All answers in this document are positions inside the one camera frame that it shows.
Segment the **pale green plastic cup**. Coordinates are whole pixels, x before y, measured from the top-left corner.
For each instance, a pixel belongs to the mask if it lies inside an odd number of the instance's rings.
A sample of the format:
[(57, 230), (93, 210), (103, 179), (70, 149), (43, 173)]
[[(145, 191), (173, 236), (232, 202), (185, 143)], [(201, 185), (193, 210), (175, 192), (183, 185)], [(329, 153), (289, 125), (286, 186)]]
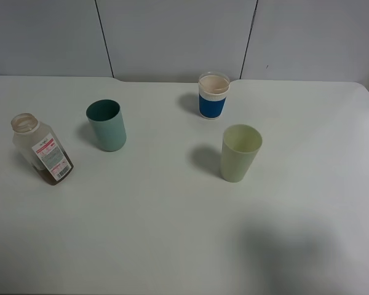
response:
[(223, 133), (220, 172), (230, 183), (242, 181), (263, 143), (251, 126), (236, 124)]

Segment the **clear plastic drink bottle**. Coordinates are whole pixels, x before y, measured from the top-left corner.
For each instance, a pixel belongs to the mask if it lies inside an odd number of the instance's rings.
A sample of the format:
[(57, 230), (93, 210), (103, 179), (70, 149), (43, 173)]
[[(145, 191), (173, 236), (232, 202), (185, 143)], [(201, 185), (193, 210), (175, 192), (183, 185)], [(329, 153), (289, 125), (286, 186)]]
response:
[(52, 128), (30, 113), (11, 120), (12, 142), (38, 175), (51, 186), (63, 181), (74, 165)]

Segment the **blue sleeved paper cup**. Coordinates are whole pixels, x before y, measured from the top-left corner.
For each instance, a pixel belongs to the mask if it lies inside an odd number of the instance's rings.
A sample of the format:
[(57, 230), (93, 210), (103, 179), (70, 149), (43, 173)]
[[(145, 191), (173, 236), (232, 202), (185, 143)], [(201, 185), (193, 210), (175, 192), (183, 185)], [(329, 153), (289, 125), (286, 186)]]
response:
[(199, 112), (206, 119), (216, 119), (222, 113), (230, 89), (228, 76), (219, 72), (203, 73), (199, 77)]

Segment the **teal plastic cup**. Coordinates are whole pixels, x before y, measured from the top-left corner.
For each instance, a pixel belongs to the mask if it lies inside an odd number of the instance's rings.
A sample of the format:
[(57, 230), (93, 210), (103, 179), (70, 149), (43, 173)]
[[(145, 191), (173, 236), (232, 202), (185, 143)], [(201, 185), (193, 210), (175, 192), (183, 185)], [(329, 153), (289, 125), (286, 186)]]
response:
[(87, 108), (86, 116), (104, 151), (118, 151), (124, 146), (127, 135), (121, 106), (117, 101), (96, 101)]

